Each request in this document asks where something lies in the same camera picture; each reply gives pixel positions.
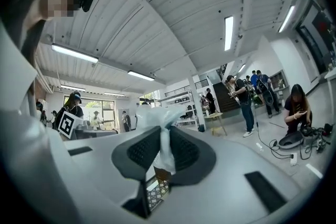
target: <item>white power socket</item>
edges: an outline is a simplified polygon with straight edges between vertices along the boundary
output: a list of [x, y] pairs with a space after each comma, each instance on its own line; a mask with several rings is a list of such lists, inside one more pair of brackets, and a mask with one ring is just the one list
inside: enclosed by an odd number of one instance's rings
[[293, 155], [293, 158], [290, 159], [290, 166], [296, 165], [298, 162], [298, 154], [297, 153], [291, 153]]

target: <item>railing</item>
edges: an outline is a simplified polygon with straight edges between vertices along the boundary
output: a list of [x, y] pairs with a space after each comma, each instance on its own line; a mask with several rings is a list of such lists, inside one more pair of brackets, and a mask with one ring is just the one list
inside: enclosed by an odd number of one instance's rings
[[[208, 81], [206, 79], [204, 79], [204, 80], [201, 80], [199, 82], [196, 82], [195, 86], [196, 86], [196, 89], [199, 89], [199, 88], [203, 88], [203, 87], [209, 86], [209, 83], [208, 83]], [[190, 91], [190, 89], [191, 89], [190, 85], [188, 85], [188, 86], [176, 89], [174, 91], [166, 92], [164, 95], [166, 97], [174, 96], [174, 95], [177, 95], [177, 94], [182, 93], [182, 92]]]
[[226, 70], [226, 66], [227, 66], [227, 63], [216, 70], [219, 77], [221, 78], [221, 80], [223, 80], [223, 76], [224, 76], [224, 73], [225, 73], [225, 70]]

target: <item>ceiling light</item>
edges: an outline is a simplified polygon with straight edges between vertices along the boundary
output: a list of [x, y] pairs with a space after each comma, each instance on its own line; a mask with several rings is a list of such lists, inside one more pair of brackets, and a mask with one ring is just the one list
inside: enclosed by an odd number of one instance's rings
[[224, 50], [230, 50], [233, 33], [233, 16], [225, 18], [225, 46]]
[[288, 13], [287, 13], [287, 15], [286, 15], [286, 18], [285, 18], [285, 20], [283, 21], [282, 26], [281, 26], [280, 29], [279, 29], [279, 33], [281, 33], [281, 32], [283, 31], [283, 29], [285, 28], [285, 26], [286, 26], [286, 24], [287, 24], [287, 22], [288, 22], [290, 16], [291, 16], [292, 13], [293, 13], [294, 8], [295, 8], [295, 6], [291, 6], [291, 7], [289, 8], [289, 11], [288, 11]]
[[60, 52], [61, 54], [67, 54], [67, 55], [74, 56], [74, 57], [77, 57], [79, 59], [87, 60], [87, 61], [90, 61], [90, 62], [93, 62], [93, 63], [98, 62], [98, 58], [96, 58], [96, 57], [92, 57], [92, 56], [89, 56], [89, 55], [86, 55], [86, 54], [82, 54], [82, 53], [76, 52], [74, 50], [66, 49], [66, 48], [61, 47], [61, 46], [56, 45], [56, 44], [55, 45], [52, 44], [51, 48], [52, 48], [52, 50]]
[[85, 89], [83, 88], [77, 88], [77, 87], [72, 87], [72, 86], [61, 85], [61, 88], [85, 92]]
[[125, 94], [121, 94], [121, 93], [110, 93], [110, 92], [105, 92], [104, 94], [106, 94], [106, 95], [115, 95], [115, 96], [125, 96]]
[[151, 77], [148, 77], [148, 76], [145, 76], [145, 75], [143, 75], [143, 74], [140, 74], [140, 73], [136, 73], [136, 72], [134, 72], [134, 71], [128, 71], [128, 74], [130, 74], [130, 75], [132, 75], [132, 76], [136, 76], [136, 77], [138, 77], [138, 78], [142, 78], [142, 79], [147, 79], [147, 80], [149, 80], [149, 81], [153, 81], [153, 80], [155, 80], [155, 79], [153, 79], [153, 78], [151, 78]]
[[244, 69], [245, 65], [246, 65], [246, 64], [243, 64], [243, 65], [242, 65], [242, 67], [240, 68], [240, 70], [238, 71], [238, 73], [241, 72], [241, 71]]

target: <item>sneaker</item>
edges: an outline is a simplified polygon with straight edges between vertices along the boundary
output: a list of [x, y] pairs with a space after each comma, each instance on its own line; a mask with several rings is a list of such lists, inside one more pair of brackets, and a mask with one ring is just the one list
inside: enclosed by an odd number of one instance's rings
[[243, 135], [243, 137], [248, 137], [248, 136], [250, 136], [250, 135], [252, 135], [253, 134], [253, 132], [246, 132], [244, 135]]

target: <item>white pillar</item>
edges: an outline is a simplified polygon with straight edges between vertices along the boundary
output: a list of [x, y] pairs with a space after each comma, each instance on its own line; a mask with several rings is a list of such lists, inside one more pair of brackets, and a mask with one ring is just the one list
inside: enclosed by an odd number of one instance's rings
[[191, 93], [192, 93], [193, 98], [194, 98], [194, 103], [195, 103], [195, 107], [196, 107], [196, 111], [197, 111], [197, 117], [198, 117], [199, 124], [203, 124], [204, 129], [206, 129], [205, 120], [204, 120], [204, 116], [203, 116], [203, 111], [202, 111], [202, 108], [201, 108], [201, 100], [200, 100], [200, 96], [198, 95], [193, 77], [189, 76], [188, 81], [190, 83]]

